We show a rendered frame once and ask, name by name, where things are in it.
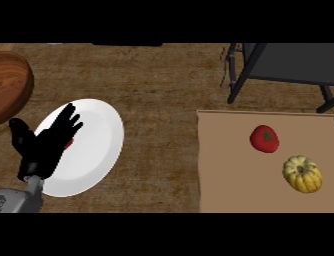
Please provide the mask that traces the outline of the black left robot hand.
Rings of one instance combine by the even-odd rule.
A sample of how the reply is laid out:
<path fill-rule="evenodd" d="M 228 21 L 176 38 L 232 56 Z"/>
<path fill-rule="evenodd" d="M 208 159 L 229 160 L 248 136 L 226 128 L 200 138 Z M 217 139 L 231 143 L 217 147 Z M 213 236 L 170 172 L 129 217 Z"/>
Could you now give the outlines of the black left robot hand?
<path fill-rule="evenodd" d="M 12 146 L 22 159 L 18 171 L 18 179 L 37 175 L 47 179 L 56 169 L 65 147 L 71 142 L 83 123 L 80 115 L 74 113 L 75 106 L 68 104 L 61 111 L 50 127 L 39 135 L 30 130 L 22 119 L 9 120 L 12 133 Z"/>

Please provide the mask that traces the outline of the tan rectangular tray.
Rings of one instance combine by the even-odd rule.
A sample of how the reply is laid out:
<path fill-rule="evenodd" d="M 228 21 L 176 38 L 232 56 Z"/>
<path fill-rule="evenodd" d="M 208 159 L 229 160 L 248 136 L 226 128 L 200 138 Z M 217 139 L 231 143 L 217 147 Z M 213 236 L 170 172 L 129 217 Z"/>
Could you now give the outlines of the tan rectangular tray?
<path fill-rule="evenodd" d="M 200 210 L 204 212 L 334 212 L 334 114 L 200 110 Z M 279 138 L 273 153 L 256 150 L 260 125 Z M 319 165 L 324 185 L 306 194 L 282 176 L 284 162 L 303 155 Z"/>

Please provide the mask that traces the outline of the yellow ribbed squash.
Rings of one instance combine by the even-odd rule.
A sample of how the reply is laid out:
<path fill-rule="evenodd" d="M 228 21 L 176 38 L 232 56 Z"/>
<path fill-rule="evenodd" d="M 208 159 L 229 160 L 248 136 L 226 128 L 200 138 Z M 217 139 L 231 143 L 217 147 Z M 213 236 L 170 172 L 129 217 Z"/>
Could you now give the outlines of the yellow ribbed squash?
<path fill-rule="evenodd" d="M 315 193 L 324 184 L 318 164 L 303 155 L 291 156 L 284 163 L 282 176 L 294 190 Z"/>

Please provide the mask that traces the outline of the black tiered shelf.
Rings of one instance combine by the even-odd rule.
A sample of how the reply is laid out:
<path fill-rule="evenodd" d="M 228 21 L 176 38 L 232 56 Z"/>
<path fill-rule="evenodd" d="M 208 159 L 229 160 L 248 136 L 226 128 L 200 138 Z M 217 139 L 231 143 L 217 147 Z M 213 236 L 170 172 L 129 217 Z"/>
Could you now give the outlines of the black tiered shelf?
<path fill-rule="evenodd" d="M 325 103 L 316 112 L 334 107 L 334 43 L 232 43 L 225 56 L 232 104 L 248 79 L 316 85 Z"/>

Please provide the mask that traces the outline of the white oval plate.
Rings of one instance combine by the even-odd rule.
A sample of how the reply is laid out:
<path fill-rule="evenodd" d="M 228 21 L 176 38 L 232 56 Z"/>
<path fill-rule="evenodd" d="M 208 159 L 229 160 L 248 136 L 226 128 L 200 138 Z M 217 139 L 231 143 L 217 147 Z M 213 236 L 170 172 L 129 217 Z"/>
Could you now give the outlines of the white oval plate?
<path fill-rule="evenodd" d="M 53 175 L 44 181 L 43 193 L 52 197 L 74 196 L 101 182 L 115 165 L 124 143 L 124 125 L 115 108 L 98 99 L 78 99 L 73 105 L 83 127 L 64 151 Z"/>

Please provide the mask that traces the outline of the red tomato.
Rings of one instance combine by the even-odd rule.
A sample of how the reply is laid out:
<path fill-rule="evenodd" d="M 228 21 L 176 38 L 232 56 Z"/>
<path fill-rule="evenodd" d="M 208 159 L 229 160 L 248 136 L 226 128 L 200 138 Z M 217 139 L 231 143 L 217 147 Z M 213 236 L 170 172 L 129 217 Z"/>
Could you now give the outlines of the red tomato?
<path fill-rule="evenodd" d="M 250 135 L 250 143 L 256 150 L 263 153 L 273 153 L 279 147 L 279 138 L 275 130 L 266 125 L 257 126 Z"/>

